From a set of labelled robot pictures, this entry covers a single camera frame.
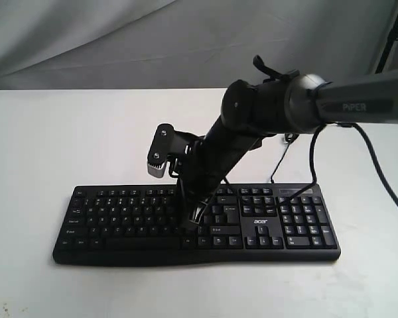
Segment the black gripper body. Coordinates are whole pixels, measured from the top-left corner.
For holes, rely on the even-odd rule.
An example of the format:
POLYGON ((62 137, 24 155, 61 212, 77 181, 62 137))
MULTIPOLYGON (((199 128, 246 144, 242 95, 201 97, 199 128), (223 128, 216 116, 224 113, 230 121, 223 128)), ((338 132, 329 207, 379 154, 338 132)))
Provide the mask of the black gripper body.
POLYGON ((176 132, 175 140, 177 203, 206 205, 221 181, 245 155, 245 136, 236 132, 209 132, 199 137, 176 132))

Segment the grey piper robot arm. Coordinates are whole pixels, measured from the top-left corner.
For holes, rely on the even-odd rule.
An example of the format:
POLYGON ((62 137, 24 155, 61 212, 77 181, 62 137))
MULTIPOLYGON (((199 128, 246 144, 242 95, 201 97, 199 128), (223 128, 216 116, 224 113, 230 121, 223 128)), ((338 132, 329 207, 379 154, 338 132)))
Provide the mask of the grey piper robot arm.
POLYGON ((253 63, 269 81, 233 82, 224 93, 220 116, 182 159, 177 186, 185 229, 199 225, 221 181, 264 138, 287 133, 317 137, 331 124, 398 125, 398 70, 334 83, 296 70, 280 74, 260 57, 253 63))

